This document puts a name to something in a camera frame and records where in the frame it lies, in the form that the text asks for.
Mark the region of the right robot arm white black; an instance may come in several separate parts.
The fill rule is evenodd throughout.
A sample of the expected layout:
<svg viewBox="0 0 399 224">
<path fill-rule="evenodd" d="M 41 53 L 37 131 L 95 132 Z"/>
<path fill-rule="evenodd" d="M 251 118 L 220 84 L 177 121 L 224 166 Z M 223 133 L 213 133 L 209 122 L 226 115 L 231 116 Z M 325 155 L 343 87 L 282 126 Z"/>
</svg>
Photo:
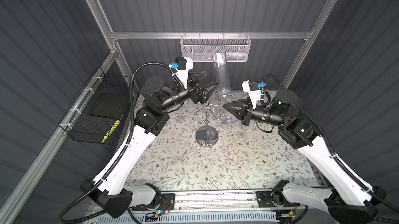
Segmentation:
<svg viewBox="0 0 399 224">
<path fill-rule="evenodd" d="M 317 208 L 340 224 L 367 224 L 377 220 L 376 206 L 385 198 L 385 191 L 357 176 L 332 151 L 319 126 L 308 117 L 299 117 L 301 99 L 290 90 L 279 90 L 268 106 L 258 105 L 257 100 L 247 97 L 223 107 L 243 125 L 256 121 L 277 126 L 281 138 L 315 165 L 332 185 L 314 189 L 282 179 L 270 195 L 273 203 L 276 206 L 299 203 Z"/>
</svg>

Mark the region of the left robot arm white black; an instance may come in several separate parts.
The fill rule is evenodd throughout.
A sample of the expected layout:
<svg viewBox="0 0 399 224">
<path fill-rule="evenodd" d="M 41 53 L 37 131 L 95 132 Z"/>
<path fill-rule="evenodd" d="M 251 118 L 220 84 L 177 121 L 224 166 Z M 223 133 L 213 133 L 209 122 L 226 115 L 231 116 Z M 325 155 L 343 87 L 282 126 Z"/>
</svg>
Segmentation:
<svg viewBox="0 0 399 224">
<path fill-rule="evenodd" d="M 172 90 L 166 86 L 159 75 L 149 77 L 140 93 L 146 105 L 136 111 L 132 130 L 125 137 L 106 167 L 92 181 L 85 180 L 81 189 L 88 192 L 100 182 L 101 185 L 89 194 L 103 211 L 113 218 L 120 217 L 130 207 L 146 205 L 157 208 L 161 202 L 161 191 L 156 186 L 146 183 L 137 188 L 125 187 L 125 181 L 145 149 L 155 140 L 169 120 L 168 109 L 191 99 L 193 103 L 205 104 L 217 89 L 218 82 L 210 82 L 202 87 L 198 83 L 206 72 L 187 74 L 187 87 Z"/>
</svg>

